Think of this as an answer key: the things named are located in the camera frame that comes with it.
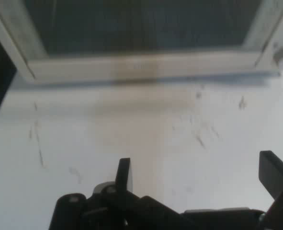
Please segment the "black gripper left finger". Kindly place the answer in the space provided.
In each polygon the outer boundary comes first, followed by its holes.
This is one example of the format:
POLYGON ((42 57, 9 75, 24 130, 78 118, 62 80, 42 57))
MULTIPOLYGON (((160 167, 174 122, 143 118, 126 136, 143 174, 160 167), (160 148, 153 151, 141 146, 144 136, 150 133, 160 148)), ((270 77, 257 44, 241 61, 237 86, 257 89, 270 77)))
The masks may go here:
POLYGON ((119 160, 113 182, 102 183, 87 198, 81 193, 60 197, 51 230, 185 230, 187 220, 155 199, 129 191, 131 161, 119 160))

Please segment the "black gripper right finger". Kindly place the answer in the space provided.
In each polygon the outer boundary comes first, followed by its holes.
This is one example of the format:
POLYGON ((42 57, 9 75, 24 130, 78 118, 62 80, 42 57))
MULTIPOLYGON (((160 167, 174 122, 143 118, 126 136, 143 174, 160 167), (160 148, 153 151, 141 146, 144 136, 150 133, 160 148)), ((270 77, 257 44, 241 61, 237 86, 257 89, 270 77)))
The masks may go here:
POLYGON ((272 151, 260 152, 259 180, 274 199, 260 221, 264 230, 283 230, 283 161, 272 151))

